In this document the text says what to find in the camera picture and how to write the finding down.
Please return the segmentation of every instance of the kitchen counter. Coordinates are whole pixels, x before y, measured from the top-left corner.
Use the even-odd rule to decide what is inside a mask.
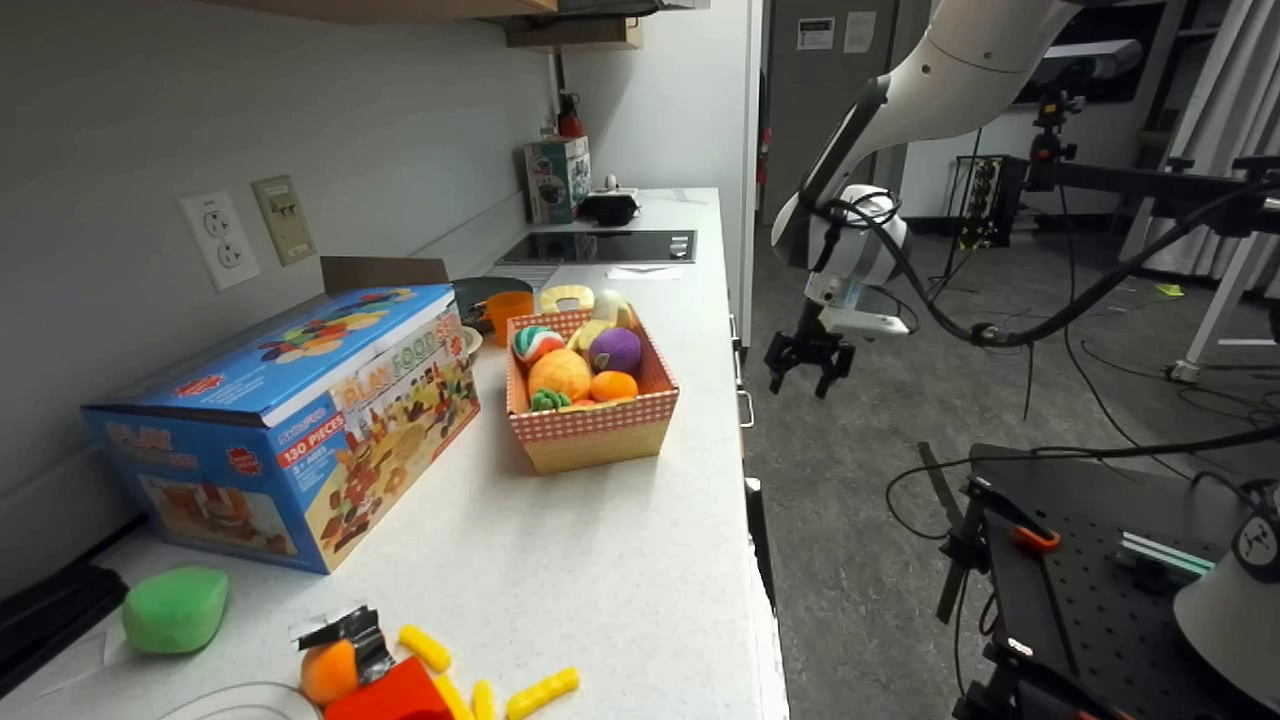
[[[499,695],[576,665],[583,686],[548,717],[784,717],[781,640],[745,517],[717,191],[645,191],[639,223],[697,227],[697,262],[530,262],[532,278],[623,291],[680,403],[653,458],[532,474],[505,424],[499,348],[478,358],[481,415],[370,531],[336,577],[128,534],[110,565],[134,585],[172,565],[234,571],[234,611],[191,658],[138,658],[103,619],[16,686],[11,720],[145,720],[236,683],[298,683],[298,636],[374,602],[384,632],[425,622],[456,681]]]

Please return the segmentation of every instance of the wall outlet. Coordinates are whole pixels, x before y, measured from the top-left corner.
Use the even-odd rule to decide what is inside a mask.
[[[265,211],[279,262],[298,262],[318,250],[303,220],[303,205],[298,198],[290,175],[257,178],[251,197],[257,197],[257,209]]]
[[[244,285],[260,273],[234,191],[185,197],[185,211],[216,289]]]

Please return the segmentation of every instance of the green sponge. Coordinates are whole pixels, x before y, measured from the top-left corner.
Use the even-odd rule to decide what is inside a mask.
[[[172,566],[124,597],[128,647],[145,656],[191,656],[224,622],[234,579],[212,566]]]

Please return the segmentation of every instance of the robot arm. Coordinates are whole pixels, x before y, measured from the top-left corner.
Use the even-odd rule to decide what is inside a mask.
[[[1100,0],[940,0],[911,57],[842,119],[799,191],[771,220],[771,242],[808,237],[808,257],[818,257],[798,335],[775,335],[766,356],[771,386],[788,368],[822,363],[825,396],[834,381],[847,374],[851,342],[846,335],[904,335],[896,316],[855,313],[855,303],[896,267],[867,240],[867,216],[900,242],[909,223],[885,189],[847,182],[846,168],[882,148],[956,137],[1002,116],[1082,3]]]

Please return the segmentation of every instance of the stove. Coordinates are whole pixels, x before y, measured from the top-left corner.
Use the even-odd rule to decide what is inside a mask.
[[[694,262],[690,227],[530,232],[499,262]]]

